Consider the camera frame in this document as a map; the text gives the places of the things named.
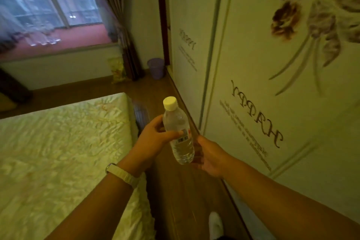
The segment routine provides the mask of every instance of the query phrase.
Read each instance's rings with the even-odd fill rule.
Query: purple trash can
[[[161,58],[152,58],[148,61],[151,76],[155,80],[159,80],[164,77],[165,73],[165,61]]]

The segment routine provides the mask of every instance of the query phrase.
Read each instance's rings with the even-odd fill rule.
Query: hand
[[[151,166],[155,157],[161,152],[164,145],[172,140],[180,138],[182,131],[166,131],[162,124],[163,115],[157,116],[145,126],[136,144],[129,154],[135,156],[147,169]]]
[[[216,142],[210,141],[203,136],[198,136],[196,143],[202,148],[195,151],[195,157],[191,164],[213,177],[222,178],[222,165],[224,158],[228,154]]]

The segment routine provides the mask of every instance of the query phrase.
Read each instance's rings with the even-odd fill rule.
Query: white shoe
[[[224,235],[224,227],[221,217],[214,211],[212,211],[209,215],[209,234],[210,240],[216,240]]]

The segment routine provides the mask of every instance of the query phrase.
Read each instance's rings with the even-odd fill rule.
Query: white watch strap
[[[122,179],[125,183],[131,185],[134,189],[137,187],[140,178],[136,178],[133,175],[129,174],[128,172],[121,169],[119,166],[116,166],[115,163],[110,163],[105,172],[110,172],[111,174],[117,176],[118,178]]]

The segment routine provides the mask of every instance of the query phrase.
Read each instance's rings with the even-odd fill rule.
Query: white bottle cap
[[[166,97],[162,103],[166,111],[174,111],[178,107],[178,100],[175,97]]]

